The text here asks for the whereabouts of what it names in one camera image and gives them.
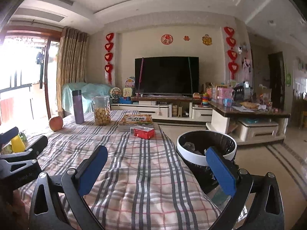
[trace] dark brown door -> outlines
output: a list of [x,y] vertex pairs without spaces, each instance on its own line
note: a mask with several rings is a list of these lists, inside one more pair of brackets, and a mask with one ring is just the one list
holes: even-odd
[[283,109],[285,103],[285,69],[282,52],[269,54],[270,88],[273,107]]

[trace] curtain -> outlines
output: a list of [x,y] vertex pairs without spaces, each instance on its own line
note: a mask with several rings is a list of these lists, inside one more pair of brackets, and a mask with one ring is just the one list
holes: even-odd
[[63,117],[62,87],[66,83],[85,82],[88,34],[64,27],[59,43],[56,72],[56,100],[59,116]]

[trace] checkered tablecloth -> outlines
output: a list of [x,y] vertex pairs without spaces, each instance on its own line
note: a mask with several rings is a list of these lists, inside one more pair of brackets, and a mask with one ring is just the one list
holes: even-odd
[[[174,143],[158,125],[150,140],[119,132],[118,122],[124,114],[137,111],[111,111],[112,122],[107,126],[96,126],[93,113],[86,113],[80,125],[70,115],[58,132],[46,127],[25,134],[30,142],[42,134],[48,137],[38,162],[50,176],[78,167],[99,145],[108,149],[108,161],[85,196],[106,229],[208,229],[219,210],[178,157]],[[27,210],[34,187],[35,181],[20,188]],[[65,196],[60,198],[72,226],[78,229]]]

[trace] television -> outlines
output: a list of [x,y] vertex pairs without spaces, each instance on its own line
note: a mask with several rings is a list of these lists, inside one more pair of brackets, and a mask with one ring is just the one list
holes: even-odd
[[184,94],[198,92],[198,57],[150,57],[135,59],[135,89],[142,94]]

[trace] yellow cup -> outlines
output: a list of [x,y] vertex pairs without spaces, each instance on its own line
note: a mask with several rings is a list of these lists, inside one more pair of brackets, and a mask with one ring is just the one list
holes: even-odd
[[11,144],[14,153],[24,152],[24,150],[26,149],[25,144],[23,143],[19,135],[11,139]]

